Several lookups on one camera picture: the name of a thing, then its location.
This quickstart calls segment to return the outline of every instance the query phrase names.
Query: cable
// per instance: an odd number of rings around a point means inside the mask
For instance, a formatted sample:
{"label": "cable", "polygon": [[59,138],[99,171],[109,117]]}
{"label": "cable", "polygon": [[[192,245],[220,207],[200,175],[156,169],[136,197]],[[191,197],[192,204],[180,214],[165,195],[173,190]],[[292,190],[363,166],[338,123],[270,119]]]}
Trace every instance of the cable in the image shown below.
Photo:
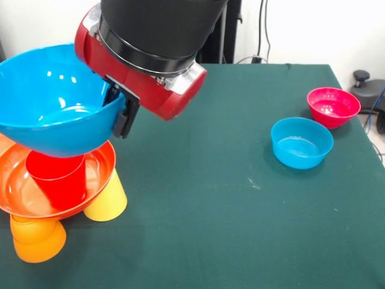
{"label": "cable", "polygon": [[382,98],[384,97],[384,94],[385,94],[385,87],[383,88],[383,91],[381,92],[381,94],[378,96],[378,98],[374,102],[374,105],[372,106],[372,108],[369,112],[368,118],[366,119],[366,121],[363,125],[363,129],[365,130],[366,134],[369,134],[369,131],[371,131],[372,114],[373,114],[374,108],[381,102]]}
{"label": "cable", "polygon": [[382,154],[380,152],[380,150],[378,149],[378,147],[374,143],[372,143],[372,145],[373,145],[374,149],[376,150],[377,155],[380,157],[381,162],[383,162],[383,155],[384,154]]}
{"label": "cable", "polygon": [[260,54],[260,46],[262,43],[262,10],[263,10],[263,0],[260,0],[260,7],[259,7],[259,41],[258,41],[258,53],[257,55]]}
{"label": "cable", "polygon": [[264,60],[266,63],[268,63],[267,60],[266,60],[266,58],[263,58],[263,57],[258,56],[258,55],[253,55],[253,56],[248,56],[248,57],[242,58],[241,60],[239,60],[239,61],[237,62],[237,64],[241,63],[242,61],[244,61],[244,60],[246,60],[246,59],[254,58],[254,57],[260,58],[260,59]]}
{"label": "cable", "polygon": [[265,4],[265,35],[266,35],[266,40],[267,40],[267,44],[268,44],[267,56],[266,56],[266,59],[267,59],[266,62],[267,63],[269,62],[269,54],[270,54],[270,48],[271,48],[270,40],[269,40],[269,34],[267,33],[267,3],[268,2],[269,2],[269,0],[266,0],[266,4]]}

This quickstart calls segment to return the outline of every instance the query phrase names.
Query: red bowl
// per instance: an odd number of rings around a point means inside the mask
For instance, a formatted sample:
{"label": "red bowl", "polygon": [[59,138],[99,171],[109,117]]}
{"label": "red bowl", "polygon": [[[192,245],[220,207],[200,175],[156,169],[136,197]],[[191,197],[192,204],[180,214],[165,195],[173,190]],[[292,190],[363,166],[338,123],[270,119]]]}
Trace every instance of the red bowl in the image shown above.
{"label": "red bowl", "polygon": [[312,116],[327,128],[338,128],[355,117],[361,110],[359,100],[342,89],[320,87],[307,95]]}

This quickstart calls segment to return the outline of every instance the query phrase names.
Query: blue bowl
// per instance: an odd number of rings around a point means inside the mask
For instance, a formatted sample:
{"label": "blue bowl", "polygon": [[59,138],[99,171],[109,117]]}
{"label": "blue bowl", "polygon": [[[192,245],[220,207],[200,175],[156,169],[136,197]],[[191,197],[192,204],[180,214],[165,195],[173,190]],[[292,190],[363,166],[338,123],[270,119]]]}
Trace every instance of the blue bowl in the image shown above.
{"label": "blue bowl", "polygon": [[53,157],[105,143],[125,105],[102,107],[108,84],[77,59],[73,44],[35,49],[0,64],[0,132]]}
{"label": "blue bowl", "polygon": [[333,147],[330,131],[310,119],[290,117],[271,129],[273,151],[281,163],[295,169],[319,165]]}

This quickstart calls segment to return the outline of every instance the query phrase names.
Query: green tablecloth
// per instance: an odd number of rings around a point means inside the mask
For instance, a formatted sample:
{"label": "green tablecloth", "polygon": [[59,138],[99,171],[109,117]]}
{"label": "green tablecloth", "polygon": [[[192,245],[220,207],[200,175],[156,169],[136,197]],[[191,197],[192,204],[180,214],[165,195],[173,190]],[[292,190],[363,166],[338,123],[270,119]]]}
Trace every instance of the green tablecloth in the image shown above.
{"label": "green tablecloth", "polygon": [[0,288],[384,288],[385,173],[359,121],[317,168],[273,156],[271,126],[309,116],[328,66],[206,66],[204,88],[163,122],[142,109],[114,140],[129,197],[118,219],[63,221],[62,252],[16,257],[0,215]]}

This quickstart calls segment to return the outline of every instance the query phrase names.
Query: bowl rim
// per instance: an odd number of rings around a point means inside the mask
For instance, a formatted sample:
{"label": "bowl rim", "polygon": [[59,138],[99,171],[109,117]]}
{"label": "bowl rim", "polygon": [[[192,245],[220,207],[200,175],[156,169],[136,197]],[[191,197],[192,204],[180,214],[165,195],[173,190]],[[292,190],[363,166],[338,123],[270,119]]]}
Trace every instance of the bowl rim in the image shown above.
{"label": "bowl rim", "polygon": [[295,157],[297,158],[319,158],[319,157],[324,157],[326,156],[327,154],[330,153],[330,151],[332,150],[333,146],[334,146],[334,137],[333,135],[331,134],[330,130],[327,129],[324,125],[320,124],[319,122],[316,122],[315,120],[312,120],[312,119],[307,119],[305,117],[285,117],[284,119],[280,119],[279,121],[277,121],[273,127],[271,128],[270,130],[270,136],[271,136],[271,142],[274,144],[274,145],[277,145],[279,142],[278,141],[275,141],[274,139],[274,136],[273,136],[273,131],[274,129],[276,129],[276,126],[282,122],[287,122],[287,121],[290,121],[290,120],[302,120],[302,121],[306,121],[306,122],[309,122],[309,123],[312,123],[316,126],[319,126],[323,131],[326,132],[326,134],[328,135],[328,138],[329,140],[331,141],[330,144],[329,144],[329,147],[328,149],[322,153],[322,154],[319,154],[317,156],[311,156],[311,157],[306,157],[306,156],[303,156],[303,155],[296,155]]}
{"label": "bowl rim", "polygon": [[[317,90],[320,90],[320,89],[331,89],[331,90],[338,90],[340,92],[344,92],[344,93],[347,93],[348,95],[351,96],[351,99],[353,99],[356,103],[358,103],[359,105],[359,109],[356,113],[353,113],[353,114],[350,114],[349,116],[331,116],[329,114],[325,114],[325,113],[322,113],[321,111],[317,110],[309,101],[309,98],[310,98],[310,95],[317,91]],[[307,101],[307,104],[309,105],[309,107],[313,110],[315,110],[316,112],[322,114],[323,116],[327,116],[327,117],[331,117],[333,119],[351,119],[353,117],[355,117],[356,115],[358,115],[361,111],[361,103],[360,101],[350,92],[347,92],[346,90],[343,90],[343,89],[339,89],[337,87],[329,87],[329,86],[325,86],[325,87],[317,87],[316,89],[312,89],[310,92],[308,92],[307,94],[307,97],[306,97],[306,101]]]}
{"label": "bowl rim", "polygon": [[[30,49],[28,51],[21,52],[21,53],[15,55],[13,57],[10,57],[10,58],[4,60],[2,63],[0,63],[0,67],[5,65],[5,64],[7,64],[7,63],[9,63],[11,60],[14,60],[15,58],[19,58],[19,57],[21,57],[21,56],[23,56],[25,54],[29,54],[29,53],[32,53],[32,52],[35,52],[35,51],[46,50],[46,49],[50,49],[50,48],[64,47],[64,46],[67,46],[69,48],[73,48],[73,47],[75,47],[75,44],[73,42],[70,42],[70,43],[62,43],[62,44],[57,44],[57,45],[49,45],[49,46],[44,46],[44,47]],[[100,80],[104,81],[107,84],[107,82],[103,78],[100,77]],[[113,105],[117,105],[118,102],[121,99],[124,99],[124,98],[125,98],[124,95],[122,93],[120,93],[115,100],[113,100],[109,104],[105,105],[104,107],[100,107],[93,114],[88,115],[88,116],[84,116],[84,117],[77,117],[75,119],[64,120],[64,121],[61,121],[61,122],[47,123],[45,125],[13,125],[12,123],[0,122],[0,126],[4,127],[4,128],[8,128],[8,129],[34,129],[34,130],[38,129],[38,130],[41,130],[41,129],[48,129],[48,128],[51,128],[51,127],[56,127],[58,125],[69,125],[69,124],[71,124],[73,122],[78,122],[78,121],[82,121],[82,120],[92,119],[92,118],[96,117],[97,115],[99,115],[101,112],[107,110],[109,107],[111,107]]]}

